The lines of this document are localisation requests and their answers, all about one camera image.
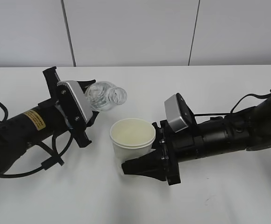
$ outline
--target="white table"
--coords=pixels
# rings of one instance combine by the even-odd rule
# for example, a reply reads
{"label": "white table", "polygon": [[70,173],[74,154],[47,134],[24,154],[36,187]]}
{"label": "white table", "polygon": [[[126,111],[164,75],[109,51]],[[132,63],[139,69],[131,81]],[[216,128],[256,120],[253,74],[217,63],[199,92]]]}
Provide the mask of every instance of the white table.
{"label": "white table", "polygon": [[[49,97],[44,69],[0,68],[0,101],[10,117]],[[61,80],[113,82],[126,89],[128,101],[98,116],[87,129],[93,144],[79,149],[74,142],[63,167],[0,179],[0,224],[271,224],[271,149],[180,163],[182,183],[169,187],[148,177],[119,176],[109,139],[109,129],[119,119],[165,119],[164,101],[176,92],[195,113],[229,112],[243,95],[269,92],[271,66],[78,67],[57,72]],[[247,98],[238,109],[259,102]],[[59,149],[67,138],[58,141]],[[47,157],[33,147],[9,173],[29,171]]]}

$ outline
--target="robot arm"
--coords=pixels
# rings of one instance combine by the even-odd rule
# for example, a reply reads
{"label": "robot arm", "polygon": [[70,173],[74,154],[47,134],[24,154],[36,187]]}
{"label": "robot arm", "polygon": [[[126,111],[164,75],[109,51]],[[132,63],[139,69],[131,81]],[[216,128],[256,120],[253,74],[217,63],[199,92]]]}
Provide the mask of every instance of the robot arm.
{"label": "robot arm", "polygon": [[[60,81],[56,67],[43,71],[50,92],[50,99],[38,106],[7,119],[7,109],[2,103],[0,107],[5,117],[0,121],[0,178],[17,178],[47,170],[59,163],[64,164],[61,156],[66,152],[74,139],[79,147],[88,146],[85,130],[93,125],[98,112],[91,110],[84,92],[95,80],[86,82]],[[69,131],[71,137],[61,153],[56,149],[56,138]],[[42,141],[52,137],[52,149]],[[41,166],[27,173],[5,175],[4,173],[19,159],[27,149],[34,145],[42,147],[51,157],[41,163]]]}
{"label": "robot arm", "polygon": [[239,150],[271,148],[271,93],[247,96],[266,100],[236,113],[233,113],[234,107],[224,118],[213,117],[197,124],[195,116],[203,114],[194,115],[179,93],[173,95],[164,104],[167,120],[161,121],[160,127],[153,123],[157,132],[152,146],[155,150],[125,161],[124,174],[148,176],[173,185],[181,182],[179,162]]}

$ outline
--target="paper cup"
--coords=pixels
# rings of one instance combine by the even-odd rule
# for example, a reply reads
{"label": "paper cup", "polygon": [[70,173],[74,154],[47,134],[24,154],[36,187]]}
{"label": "paper cup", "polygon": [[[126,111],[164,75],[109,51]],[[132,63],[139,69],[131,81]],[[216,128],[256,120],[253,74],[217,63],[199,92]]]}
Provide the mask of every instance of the paper cup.
{"label": "paper cup", "polygon": [[121,164],[151,151],[155,140],[155,128],[149,122],[128,118],[113,124],[110,130],[113,142],[116,163],[121,169]]}

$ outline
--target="yellow label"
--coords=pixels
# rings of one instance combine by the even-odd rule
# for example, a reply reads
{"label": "yellow label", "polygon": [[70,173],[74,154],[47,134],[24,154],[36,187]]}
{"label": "yellow label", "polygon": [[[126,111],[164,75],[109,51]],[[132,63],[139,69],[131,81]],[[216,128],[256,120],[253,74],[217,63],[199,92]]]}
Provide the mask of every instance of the yellow label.
{"label": "yellow label", "polygon": [[31,121],[34,123],[38,131],[46,127],[44,120],[36,111],[29,110],[29,111],[24,112],[23,114],[31,119]]}

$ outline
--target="clear plastic bottle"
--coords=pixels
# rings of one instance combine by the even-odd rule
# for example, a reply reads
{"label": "clear plastic bottle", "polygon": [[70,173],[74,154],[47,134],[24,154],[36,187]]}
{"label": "clear plastic bottle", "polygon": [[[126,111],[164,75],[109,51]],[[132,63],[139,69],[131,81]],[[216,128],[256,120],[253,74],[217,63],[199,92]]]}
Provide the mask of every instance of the clear plastic bottle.
{"label": "clear plastic bottle", "polygon": [[122,105],[127,100],[124,89],[110,82],[96,82],[85,91],[86,98],[90,101],[95,111],[109,111],[117,105]]}

